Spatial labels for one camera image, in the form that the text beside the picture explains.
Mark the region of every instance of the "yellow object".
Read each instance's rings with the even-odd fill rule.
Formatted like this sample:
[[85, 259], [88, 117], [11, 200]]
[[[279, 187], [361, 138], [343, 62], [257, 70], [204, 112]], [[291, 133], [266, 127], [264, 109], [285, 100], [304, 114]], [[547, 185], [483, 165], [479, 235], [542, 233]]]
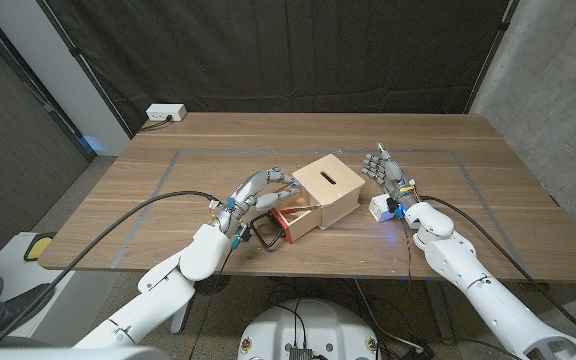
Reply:
[[49, 237], [42, 237], [41, 239], [35, 241], [33, 244], [30, 245], [30, 249], [26, 255], [26, 261], [28, 260], [37, 260], [39, 255], [46, 249], [48, 244], [52, 241]]

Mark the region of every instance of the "electrical outlet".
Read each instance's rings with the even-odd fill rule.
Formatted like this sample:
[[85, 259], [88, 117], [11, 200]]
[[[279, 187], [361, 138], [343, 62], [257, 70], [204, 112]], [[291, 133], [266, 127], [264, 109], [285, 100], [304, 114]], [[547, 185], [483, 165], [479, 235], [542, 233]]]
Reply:
[[172, 116], [172, 121], [181, 121], [186, 116], [184, 104], [152, 104], [146, 110], [150, 121], [164, 121], [168, 115]]

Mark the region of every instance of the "table leg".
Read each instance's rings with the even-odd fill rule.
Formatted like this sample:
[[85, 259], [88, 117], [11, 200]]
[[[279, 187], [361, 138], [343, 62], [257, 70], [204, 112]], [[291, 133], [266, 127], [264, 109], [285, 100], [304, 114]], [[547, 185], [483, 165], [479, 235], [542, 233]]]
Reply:
[[446, 307], [444, 292], [441, 289], [441, 283], [439, 281], [424, 281], [424, 285], [441, 337], [443, 339], [455, 337], [455, 333], [452, 330], [452, 322], [448, 315], [448, 308]]

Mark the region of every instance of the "black connector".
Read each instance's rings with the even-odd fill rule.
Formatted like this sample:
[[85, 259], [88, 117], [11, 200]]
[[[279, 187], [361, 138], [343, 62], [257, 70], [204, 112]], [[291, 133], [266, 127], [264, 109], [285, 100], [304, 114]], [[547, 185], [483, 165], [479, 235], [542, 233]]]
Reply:
[[397, 208], [399, 207], [399, 204], [397, 203], [397, 200], [389, 197], [388, 199], [386, 199], [386, 205], [388, 205], [388, 212], [391, 214], [394, 214], [395, 211], [397, 210]]

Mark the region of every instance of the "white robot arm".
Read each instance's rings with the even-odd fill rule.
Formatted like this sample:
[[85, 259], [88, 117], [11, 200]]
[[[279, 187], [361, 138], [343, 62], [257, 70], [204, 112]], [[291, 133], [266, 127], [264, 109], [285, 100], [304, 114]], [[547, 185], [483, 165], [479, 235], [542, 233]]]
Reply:
[[407, 179], [383, 145], [380, 157], [367, 155], [364, 173], [390, 194], [406, 223], [417, 232], [413, 239], [430, 267], [454, 284], [470, 301], [506, 350], [522, 359], [571, 359], [576, 339], [544, 324], [479, 262], [474, 246], [454, 230], [452, 220], [415, 195]]
[[194, 281], [212, 275], [219, 260], [230, 245], [247, 241], [248, 226], [241, 221], [251, 206], [266, 211], [282, 199], [299, 192], [296, 188], [268, 193], [257, 197], [266, 184], [279, 182], [299, 186], [291, 176], [279, 168], [259, 171], [250, 176], [228, 199], [220, 205], [213, 219], [202, 225], [193, 236], [192, 243], [148, 271], [139, 281], [141, 292], [131, 302], [111, 315], [101, 325], [78, 342], [74, 348], [91, 349], [138, 344], [150, 331], [185, 306], [195, 294]]

